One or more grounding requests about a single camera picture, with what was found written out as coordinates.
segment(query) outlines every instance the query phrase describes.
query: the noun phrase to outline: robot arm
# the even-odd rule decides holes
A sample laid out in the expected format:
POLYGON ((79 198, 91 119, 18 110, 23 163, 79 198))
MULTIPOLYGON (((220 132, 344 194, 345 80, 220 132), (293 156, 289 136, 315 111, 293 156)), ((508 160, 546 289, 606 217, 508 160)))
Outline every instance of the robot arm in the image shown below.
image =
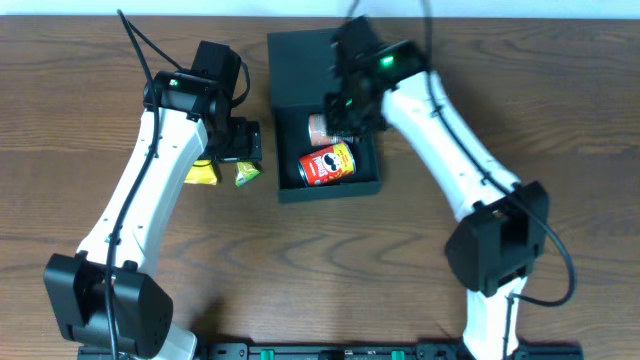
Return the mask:
MULTIPOLYGON (((155 101, 153 92, 145 89, 140 133, 105 211, 74 257, 54 254, 45 269, 45 286, 65 339, 109 347, 104 295, 109 281, 120 352, 155 360, 194 357, 196 337, 172 324, 173 302, 153 277, 167 222, 195 160, 256 162, 262 158, 259 125, 230 117, 231 108, 241 102, 231 100, 240 66, 240 57, 228 46, 203 41, 190 70, 156 75, 158 147, 121 227, 115 276, 106 279, 114 221, 154 136, 150 109, 155 101)), ((243 68, 248 79, 246 65, 243 68)))
MULTIPOLYGON (((435 109, 427 93, 431 81, 437 103, 449 126, 456 132, 467 149, 490 171, 504 187, 514 190, 520 180, 506 170, 480 143, 458 112, 453 108, 442 88, 439 76, 420 72, 400 81, 394 90, 387 90, 382 99, 382 114, 411 143, 445 193, 455 219, 459 222, 475 211, 477 203, 491 204, 504 194, 483 181, 469 158, 462 152, 442 122, 433 116, 435 109)), ((499 359, 502 356, 504 332, 509 306, 507 296, 519 294, 526 277, 509 281, 495 295, 487 297, 481 291, 467 290, 467 327, 463 339, 476 359, 499 359)), ((517 318, 517 299, 511 318, 517 318)), ((511 321, 508 335, 508 354, 518 347, 515 320, 511 321)))
POLYGON ((328 130, 366 136, 389 124, 407 138, 459 223, 446 255, 467 287, 464 343, 476 359, 513 353, 518 347, 514 297, 542 253, 545 234, 506 195, 515 193, 531 214, 546 220, 546 193, 535 182, 522 187, 487 151, 451 105, 439 76, 426 71, 413 43, 387 46, 359 17, 338 30, 333 48, 341 89, 325 98, 328 130))
MULTIPOLYGON (((153 135, 153 112, 145 111, 140 122, 140 133, 120 182, 102 216, 78 248, 78 252, 87 253, 90 262, 106 264, 113 222, 147 155, 153 135)), ((202 119, 189 120, 185 112, 166 108, 160 108, 159 134, 157 157, 151 162, 124 221, 114 262, 119 268, 125 261, 134 262, 138 272, 151 277, 156 274, 164 231, 182 183, 208 140, 202 119)))

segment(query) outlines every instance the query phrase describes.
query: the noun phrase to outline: pringles can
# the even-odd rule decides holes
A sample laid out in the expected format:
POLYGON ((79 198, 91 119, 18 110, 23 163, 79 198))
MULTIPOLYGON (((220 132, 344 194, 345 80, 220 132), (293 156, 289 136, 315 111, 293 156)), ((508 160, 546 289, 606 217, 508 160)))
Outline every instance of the pringles can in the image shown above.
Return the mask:
POLYGON ((318 186, 352 175, 356 162, 342 142, 301 157, 298 168, 307 186, 318 186))
POLYGON ((343 141, 353 142, 353 136, 327 135, 327 121, 322 114, 309 116, 309 139, 313 146, 331 145, 343 141))

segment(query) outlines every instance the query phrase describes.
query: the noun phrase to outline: yellow package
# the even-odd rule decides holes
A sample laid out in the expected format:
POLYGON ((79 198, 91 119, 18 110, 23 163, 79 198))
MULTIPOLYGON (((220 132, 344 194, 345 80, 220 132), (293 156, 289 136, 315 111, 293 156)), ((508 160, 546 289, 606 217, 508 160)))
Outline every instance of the yellow package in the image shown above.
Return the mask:
POLYGON ((218 177, 210 160, 197 160, 184 182, 185 184, 217 185, 218 177))

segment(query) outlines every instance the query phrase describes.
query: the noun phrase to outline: open black box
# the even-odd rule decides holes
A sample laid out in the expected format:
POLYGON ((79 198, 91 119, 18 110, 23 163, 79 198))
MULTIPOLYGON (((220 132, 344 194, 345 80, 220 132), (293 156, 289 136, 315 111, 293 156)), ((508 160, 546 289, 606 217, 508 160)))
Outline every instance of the open black box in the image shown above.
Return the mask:
POLYGON ((307 187, 300 175, 300 157, 322 149, 309 139, 309 115, 323 112, 324 95, 339 83, 331 37, 335 29, 267 35, 271 76, 271 111, 276 131, 280 202, 369 195, 380 191, 382 180, 374 137, 349 144, 356 172, 331 184, 307 187))

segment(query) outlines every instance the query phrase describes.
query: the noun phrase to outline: brown wooden surface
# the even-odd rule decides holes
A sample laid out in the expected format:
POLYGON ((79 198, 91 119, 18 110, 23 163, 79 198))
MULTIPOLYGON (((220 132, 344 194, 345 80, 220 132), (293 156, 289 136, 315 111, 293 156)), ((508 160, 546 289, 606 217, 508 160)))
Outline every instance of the brown wooden surface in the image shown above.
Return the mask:
MULTIPOLYGON (((263 131, 264 175, 236 188, 223 166, 222 184, 180 195, 158 276, 177 323, 210 339, 271 343, 461 336, 465 292, 443 255, 455 222, 399 134, 380 136, 380 194, 277 202, 266 34, 339 20, 133 20, 185 66, 202 39, 231 45, 252 80, 235 114, 263 131)), ((375 24, 390 41, 423 37, 417 20, 375 24)), ((435 28, 455 105, 505 166, 542 181, 578 269, 574 300, 523 305, 519 335, 579 341, 589 359, 637 358, 640 23, 451 19, 435 28)), ((153 72, 170 69, 144 49, 153 72)), ((138 133, 143 84, 116 16, 0 18, 0 358, 73 358, 42 272, 52 253, 74 253, 111 196, 138 133)), ((526 293, 551 299, 565 287, 548 245, 526 293)))

